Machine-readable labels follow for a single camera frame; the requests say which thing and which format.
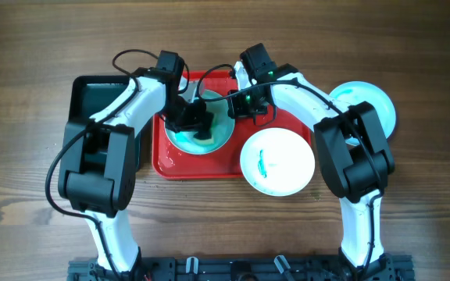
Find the green yellow sponge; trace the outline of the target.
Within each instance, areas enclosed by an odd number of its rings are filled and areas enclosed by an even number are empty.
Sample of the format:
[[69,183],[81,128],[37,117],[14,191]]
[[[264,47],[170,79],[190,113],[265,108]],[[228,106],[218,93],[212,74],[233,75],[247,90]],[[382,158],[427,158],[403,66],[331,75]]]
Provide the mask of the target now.
[[215,142],[210,131],[198,131],[194,134],[193,139],[199,145],[211,145]]

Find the white plate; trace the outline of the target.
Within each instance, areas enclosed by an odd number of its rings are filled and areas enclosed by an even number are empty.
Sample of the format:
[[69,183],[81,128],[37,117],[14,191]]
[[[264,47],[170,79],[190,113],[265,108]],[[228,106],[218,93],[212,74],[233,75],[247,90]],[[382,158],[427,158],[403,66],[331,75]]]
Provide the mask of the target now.
[[241,149],[244,178],[257,191],[274,197],[296,194],[311,181],[315,157],[308,142],[283,128],[254,133]]

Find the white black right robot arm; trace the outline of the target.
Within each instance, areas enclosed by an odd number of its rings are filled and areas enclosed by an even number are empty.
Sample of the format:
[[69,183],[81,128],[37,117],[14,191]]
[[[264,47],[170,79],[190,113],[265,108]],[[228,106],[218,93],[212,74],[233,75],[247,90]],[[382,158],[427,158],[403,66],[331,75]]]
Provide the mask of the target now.
[[341,202],[341,254],[354,271],[364,272],[384,254],[380,203],[395,170],[377,110],[368,101],[352,105],[312,85],[290,64],[277,65],[264,44],[243,51],[234,66],[241,105],[257,101],[290,113],[314,133],[322,177]]

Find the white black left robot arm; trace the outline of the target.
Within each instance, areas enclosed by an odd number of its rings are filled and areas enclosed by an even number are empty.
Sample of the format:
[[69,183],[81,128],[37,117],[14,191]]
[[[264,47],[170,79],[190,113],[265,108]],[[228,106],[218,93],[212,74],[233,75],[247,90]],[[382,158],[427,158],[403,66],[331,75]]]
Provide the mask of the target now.
[[79,76],[73,82],[62,150],[45,180],[59,170],[59,195],[70,202],[73,217],[84,218],[98,258],[73,262],[70,280],[148,280],[127,214],[141,164],[141,131],[155,115],[174,133],[190,131],[211,139],[213,114],[196,101],[198,89],[187,83],[188,66],[175,52],[162,51],[150,68],[123,76]]

